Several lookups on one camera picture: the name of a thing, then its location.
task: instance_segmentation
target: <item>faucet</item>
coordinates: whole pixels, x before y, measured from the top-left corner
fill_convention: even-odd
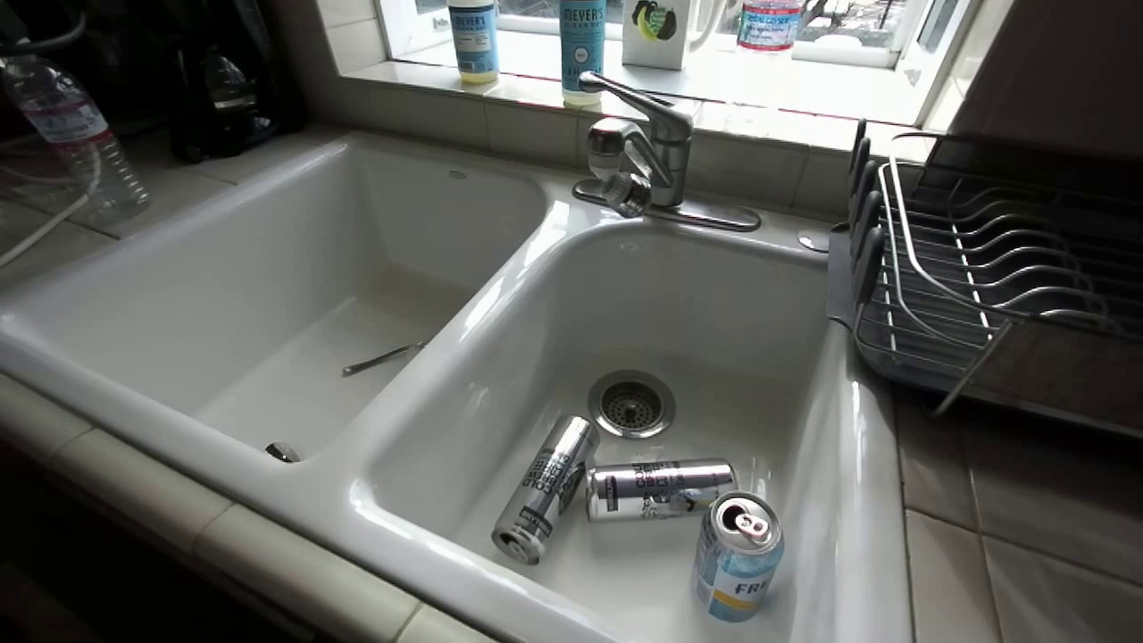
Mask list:
[[[583,72],[583,88],[607,88],[646,117],[601,117],[589,131],[592,179],[576,182],[576,197],[604,204],[624,219],[656,219],[707,227],[749,231],[762,225],[752,212],[709,212],[687,204],[688,116],[674,102],[640,93],[624,83]]]

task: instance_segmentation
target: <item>kitchen counter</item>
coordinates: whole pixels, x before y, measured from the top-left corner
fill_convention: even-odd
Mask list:
[[[64,225],[0,288],[108,249],[164,214],[239,187],[339,129],[273,141],[183,169],[162,141],[132,145],[155,188],[148,219],[109,237]],[[1143,631],[1143,445],[1058,420],[881,386],[902,468],[914,641],[1043,643]],[[136,530],[302,623],[349,641],[484,641],[419,598],[164,468],[53,401],[0,380],[0,435]]]

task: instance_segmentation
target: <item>sink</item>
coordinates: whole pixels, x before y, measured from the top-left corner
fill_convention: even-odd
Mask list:
[[[824,225],[631,220],[573,182],[334,137],[2,294],[0,368],[505,641],[912,641],[898,444],[801,243]],[[762,618],[692,606],[700,514],[576,500],[537,569],[492,548],[545,428],[614,380],[655,381],[663,433],[596,461],[730,461],[779,510]]]
[[[7,295],[0,363],[108,426],[148,408],[315,459],[414,349],[342,368],[430,343],[543,214],[530,179],[327,143]]]

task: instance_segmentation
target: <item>double basin sink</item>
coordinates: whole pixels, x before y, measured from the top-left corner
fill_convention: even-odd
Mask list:
[[[824,314],[814,220],[627,220],[573,175],[334,137],[0,299],[0,368],[505,641],[906,641],[898,445]],[[412,347],[342,376],[342,368]],[[762,618],[688,598],[700,518],[488,531],[552,419],[650,380],[655,438],[786,530]]]

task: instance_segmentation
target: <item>wire dish rack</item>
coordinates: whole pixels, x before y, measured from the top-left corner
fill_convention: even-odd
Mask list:
[[[1143,438],[1143,204],[855,154],[867,368]]]

